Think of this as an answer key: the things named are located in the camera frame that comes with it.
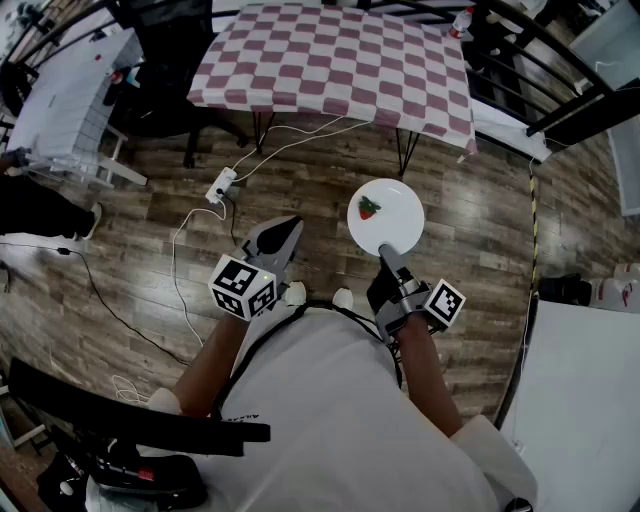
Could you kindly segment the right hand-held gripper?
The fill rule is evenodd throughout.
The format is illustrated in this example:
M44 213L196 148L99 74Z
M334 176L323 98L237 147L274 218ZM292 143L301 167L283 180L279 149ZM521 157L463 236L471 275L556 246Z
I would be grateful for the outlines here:
M403 268L402 256L391 244L381 244L378 251L385 267L368 288L367 299L383 342L390 345L414 313L426 318L431 334L447 330L458 317L466 297L444 279L435 286L418 281Z

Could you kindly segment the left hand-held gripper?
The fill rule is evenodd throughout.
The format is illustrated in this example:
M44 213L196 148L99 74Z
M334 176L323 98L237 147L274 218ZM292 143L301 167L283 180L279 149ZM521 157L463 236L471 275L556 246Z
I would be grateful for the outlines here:
M286 288L286 266L303 227L300 216L276 217L256 226L232 254L223 254L208 282L215 304L242 320L271 308Z

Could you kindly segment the white round plate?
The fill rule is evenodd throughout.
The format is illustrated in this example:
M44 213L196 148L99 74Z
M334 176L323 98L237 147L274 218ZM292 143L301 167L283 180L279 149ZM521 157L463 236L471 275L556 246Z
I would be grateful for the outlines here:
M362 220L358 201L366 196L381 206L373 217ZM362 185L347 208L347 225L355 243L378 256L381 244L391 244L399 254L409 252L422 237L425 214L416 193L401 181L380 178Z

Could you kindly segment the person's left forearm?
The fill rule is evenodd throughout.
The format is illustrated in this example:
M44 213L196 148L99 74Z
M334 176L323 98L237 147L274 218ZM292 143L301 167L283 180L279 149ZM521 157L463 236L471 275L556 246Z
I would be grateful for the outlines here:
M225 314L174 386L183 415L204 418L230 378L249 323Z

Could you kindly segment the person's right forearm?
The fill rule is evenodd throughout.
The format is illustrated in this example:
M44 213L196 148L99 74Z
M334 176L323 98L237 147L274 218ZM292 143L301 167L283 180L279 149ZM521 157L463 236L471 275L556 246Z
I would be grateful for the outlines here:
M447 389L439 355L423 313L412 313L397 332L411 402L445 436L462 428L462 419Z

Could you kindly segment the checkered tablecloth table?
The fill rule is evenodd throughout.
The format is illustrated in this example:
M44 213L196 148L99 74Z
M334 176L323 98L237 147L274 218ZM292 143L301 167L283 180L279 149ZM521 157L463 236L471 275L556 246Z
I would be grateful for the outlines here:
M197 107L351 118L477 150L460 41L351 7L244 6L205 52L187 98Z

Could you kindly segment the yellow black striped tape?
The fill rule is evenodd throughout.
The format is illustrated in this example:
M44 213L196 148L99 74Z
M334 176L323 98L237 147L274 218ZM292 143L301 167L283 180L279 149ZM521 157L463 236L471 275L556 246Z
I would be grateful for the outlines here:
M532 157L528 163L529 190L530 190L530 197L531 197L532 236L533 236L532 271L531 271L531 281L530 281L530 288L529 288L530 297L533 296L534 294L534 287L535 287L535 282L537 277L538 252L539 252L536 184L535 184L534 170L533 170L534 161L535 161L535 157Z

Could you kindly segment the black bag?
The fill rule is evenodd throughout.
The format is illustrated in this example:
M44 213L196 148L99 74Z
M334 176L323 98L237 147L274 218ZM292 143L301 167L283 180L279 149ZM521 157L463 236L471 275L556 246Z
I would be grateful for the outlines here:
M541 278L537 291L544 301L587 307L591 302L592 285L579 273L574 273Z

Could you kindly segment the person's white shirt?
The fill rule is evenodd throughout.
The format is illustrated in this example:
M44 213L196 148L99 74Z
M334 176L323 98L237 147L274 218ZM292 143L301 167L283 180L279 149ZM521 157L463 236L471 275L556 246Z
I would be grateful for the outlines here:
M174 386L148 407L183 415ZM537 501L535 477L486 417L461 417L445 436L411 402L401 357L334 311L294 319L279 306L249 323L214 415L265 423L271 439L240 458L198 457L208 497L196 512L510 512Z

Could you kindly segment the black office chair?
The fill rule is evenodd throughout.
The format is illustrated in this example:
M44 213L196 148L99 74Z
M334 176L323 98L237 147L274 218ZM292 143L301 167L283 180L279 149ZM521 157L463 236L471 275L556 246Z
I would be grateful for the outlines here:
M134 85L124 81L110 90L115 106L109 119L120 132L145 138L186 134L183 165L195 165L199 133L217 127L248 143L245 132L215 108L187 99L196 71L214 41L212 0L113 0L110 12L138 38L143 62L132 70Z

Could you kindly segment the black metal bar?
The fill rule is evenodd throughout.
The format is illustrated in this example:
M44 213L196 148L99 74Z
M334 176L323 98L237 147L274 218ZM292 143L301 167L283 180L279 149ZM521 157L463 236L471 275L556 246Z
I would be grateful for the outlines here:
M174 415L108 399L13 358L8 390L60 420L96 434L174 452L241 457L246 443L266 443L270 426Z

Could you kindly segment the row of white jugs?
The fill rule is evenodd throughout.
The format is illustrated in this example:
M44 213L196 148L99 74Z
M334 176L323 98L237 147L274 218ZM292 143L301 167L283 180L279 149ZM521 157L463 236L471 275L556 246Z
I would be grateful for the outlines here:
M612 277L589 281L589 306L640 314L640 263L617 264Z

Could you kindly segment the plain white table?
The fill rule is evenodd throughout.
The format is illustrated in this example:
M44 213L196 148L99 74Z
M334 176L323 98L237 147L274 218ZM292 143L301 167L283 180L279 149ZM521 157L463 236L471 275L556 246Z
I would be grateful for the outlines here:
M630 512L640 499L640 314L542 301L503 436L536 512Z

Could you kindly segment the clear bottle with red cap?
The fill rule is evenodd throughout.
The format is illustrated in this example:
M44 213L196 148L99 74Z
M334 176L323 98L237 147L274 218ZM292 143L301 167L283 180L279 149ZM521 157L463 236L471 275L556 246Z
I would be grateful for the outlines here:
M471 26L473 14L473 7L466 7L464 10L459 12L449 28L449 36L455 39L460 39Z

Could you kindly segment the white tiled counter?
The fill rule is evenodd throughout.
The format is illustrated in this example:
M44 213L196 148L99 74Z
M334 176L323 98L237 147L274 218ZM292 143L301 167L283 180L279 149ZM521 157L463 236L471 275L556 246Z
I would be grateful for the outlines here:
M115 176L144 186L144 175L117 161L127 137L110 126L113 107L104 103L112 73L132 67L141 56L132 29L79 42L53 56L40 67L7 149L28 148L29 171L108 188Z

